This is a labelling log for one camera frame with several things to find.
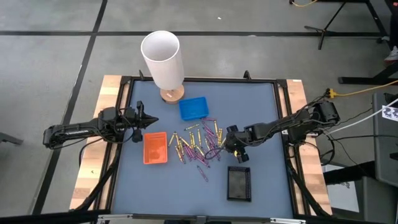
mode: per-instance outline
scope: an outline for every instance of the concrete floor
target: concrete floor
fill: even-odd
[[[384,1],[373,1],[388,30],[390,12]],[[92,30],[100,0],[3,0],[0,30]],[[305,32],[304,25],[323,27],[339,3],[320,2],[297,8],[288,0],[109,0],[100,30],[222,30]],[[330,30],[377,32],[363,4],[347,4]],[[92,118],[103,75],[137,75],[149,71],[139,47],[144,37],[97,37],[72,122]],[[187,77],[293,78],[304,82],[307,99],[325,88],[346,93],[368,86],[339,85],[339,76],[373,76],[389,53],[374,39],[303,37],[180,37]],[[27,214],[47,161],[42,131],[61,122],[76,80],[88,37],[0,36],[0,131],[25,139],[21,146],[0,144],[0,216]],[[381,91],[395,93],[396,87]],[[371,93],[333,100],[341,118],[371,107]],[[372,122],[349,131],[371,134]],[[329,150],[324,138],[320,150]],[[343,142],[356,162],[374,158],[372,139]],[[68,210],[78,173],[78,150],[65,148],[47,196],[44,212]],[[352,165],[340,146],[335,161]]]

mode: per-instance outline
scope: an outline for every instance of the white cylinder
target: white cylinder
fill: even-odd
[[[180,41],[167,31],[155,31],[144,38],[141,53],[154,78],[163,90],[177,89],[184,80]]]

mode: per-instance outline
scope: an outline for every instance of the black container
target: black container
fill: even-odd
[[[227,199],[251,202],[249,167],[228,167]]]

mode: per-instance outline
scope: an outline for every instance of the orange box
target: orange box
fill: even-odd
[[[159,164],[167,162],[167,134],[144,134],[144,164]]]

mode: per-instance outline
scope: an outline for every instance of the black equipment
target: black equipment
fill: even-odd
[[[289,143],[296,145],[304,142],[308,133],[321,133],[320,128],[334,126],[340,117],[333,103],[329,101],[316,102],[308,108],[302,108],[296,113],[271,123],[257,123],[238,131],[236,125],[227,128],[225,150],[234,153],[239,163],[249,160],[244,148],[259,146],[275,133],[287,130]]]
[[[65,141],[94,136],[101,136],[107,142],[118,143],[117,141],[123,139],[124,133],[129,128],[133,129],[133,134],[130,136],[132,141],[139,142],[142,141],[141,128],[145,129],[157,120],[158,118],[145,114],[144,105],[138,101],[137,112],[128,107],[122,114],[115,107],[110,107],[100,111],[98,118],[89,122],[53,125],[44,131],[43,144],[50,149],[59,149],[56,146]]]

